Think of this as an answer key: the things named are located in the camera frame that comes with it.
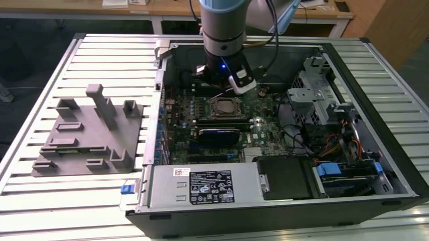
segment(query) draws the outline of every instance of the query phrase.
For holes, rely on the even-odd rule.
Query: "wooden table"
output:
[[[102,9],[102,0],[1,0],[0,18],[149,20],[155,34],[161,34],[161,21],[192,21],[187,0],[151,0],[148,5],[125,9]],[[199,15],[199,1],[192,0]],[[298,9],[291,23],[334,25],[330,37],[340,37],[352,13],[332,10]]]

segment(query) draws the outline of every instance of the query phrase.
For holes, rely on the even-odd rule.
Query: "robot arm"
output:
[[[224,87],[228,84],[235,94],[243,94],[256,86],[258,76],[254,72],[260,72],[259,68],[256,71],[250,68],[243,55],[248,6],[252,6],[254,19],[271,19],[270,15],[259,17],[255,14],[260,2],[264,0],[199,0],[205,64],[196,67],[196,76],[211,85]],[[286,18],[291,18],[295,8],[291,10]]]

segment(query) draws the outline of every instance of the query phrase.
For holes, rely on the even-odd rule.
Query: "sticker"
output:
[[[148,14],[148,11],[129,11],[131,14]]]
[[[173,168],[172,175],[175,177],[188,176],[189,168]]]
[[[188,182],[192,205],[235,202],[231,171],[191,172]]]

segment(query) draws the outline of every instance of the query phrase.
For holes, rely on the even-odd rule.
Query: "table leg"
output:
[[[335,26],[332,27],[332,30],[328,34],[330,38],[340,38],[342,33],[347,27],[348,19],[338,19]]]
[[[2,84],[0,83],[0,100],[2,102],[12,102],[13,100],[13,95],[10,94],[10,92],[8,91],[8,89],[2,86]]]
[[[151,16],[153,34],[161,34],[161,16]]]
[[[65,27],[65,20],[64,19],[54,19],[56,27],[62,29]]]

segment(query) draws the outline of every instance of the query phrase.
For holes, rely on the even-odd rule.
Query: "wire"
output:
[[[217,94],[217,95],[215,95],[213,97],[211,97],[209,99],[213,99],[213,98],[219,97],[220,95],[223,95],[225,92],[228,92],[228,91],[231,91],[231,90],[232,90],[232,88],[227,89],[227,90],[223,91],[220,94]]]
[[[328,141],[332,137],[338,136],[338,134],[331,134],[328,135],[327,139],[326,139],[326,148],[328,147]]]
[[[171,99],[172,99],[172,87],[169,87],[169,99],[168,99],[168,104],[169,104]]]
[[[283,131],[283,133],[302,146],[308,156],[314,156],[314,152],[310,150],[310,148],[291,134],[288,134],[286,131]]]
[[[195,21],[199,22],[200,19],[196,17],[196,14],[195,14],[195,12],[193,12],[192,0],[188,0],[188,7],[189,7],[189,11],[191,11],[191,13],[192,13],[192,17],[193,17]]]
[[[275,114],[276,116],[279,116],[280,114],[280,105],[282,105],[282,100],[287,97],[287,92],[282,95],[280,99],[279,99],[279,104],[276,105],[276,110],[275,110]]]
[[[306,24],[308,23],[308,17],[307,17],[307,8],[299,3],[299,5],[303,7],[303,12],[306,14]]]
[[[272,21],[274,21],[274,33],[275,33],[275,52],[274,52],[274,57],[271,62],[268,63],[267,67],[266,67],[266,72],[268,71],[268,69],[271,68],[276,56],[279,54],[279,31],[278,31],[278,18],[276,18],[276,12],[275,12],[275,7],[272,4],[272,0],[266,0],[267,6],[268,6],[268,10],[271,13],[271,17],[272,17]]]
[[[42,87],[12,87],[6,89],[44,89]]]
[[[270,4],[268,4],[268,0],[266,0],[266,3],[267,3],[267,7],[268,7],[270,14],[271,14],[271,17],[272,17],[272,25],[275,26],[276,18],[275,18],[275,15],[274,15],[274,13],[272,13],[272,8],[270,7]],[[268,39],[267,41],[262,41],[262,42],[258,42],[258,43],[247,44],[247,45],[244,45],[244,48],[262,47],[262,46],[270,44],[271,41],[272,41],[274,38],[275,38],[275,34],[276,34],[276,33],[278,33],[276,31],[272,32],[272,35],[271,35],[271,37],[270,37],[270,39]]]
[[[360,142],[351,138],[351,141],[355,143],[355,148],[356,148],[356,155],[359,156],[359,159],[362,160],[362,144]]]
[[[299,129],[299,128],[300,128],[300,125],[287,124],[287,125],[283,125],[283,126],[282,126],[282,129],[283,129],[284,127],[294,127],[294,128],[296,128],[296,129]]]
[[[295,139],[296,139],[296,136],[300,136],[300,133],[296,133],[296,134],[294,135],[294,138],[292,138],[292,146],[290,147],[290,148],[291,148],[291,150],[290,150],[291,153],[294,152],[294,149],[303,149],[303,148],[295,147]]]
[[[324,157],[326,155],[335,153],[339,149],[340,149],[340,146],[339,146],[339,144],[336,144],[331,149],[328,149],[328,150],[320,155],[320,157]]]

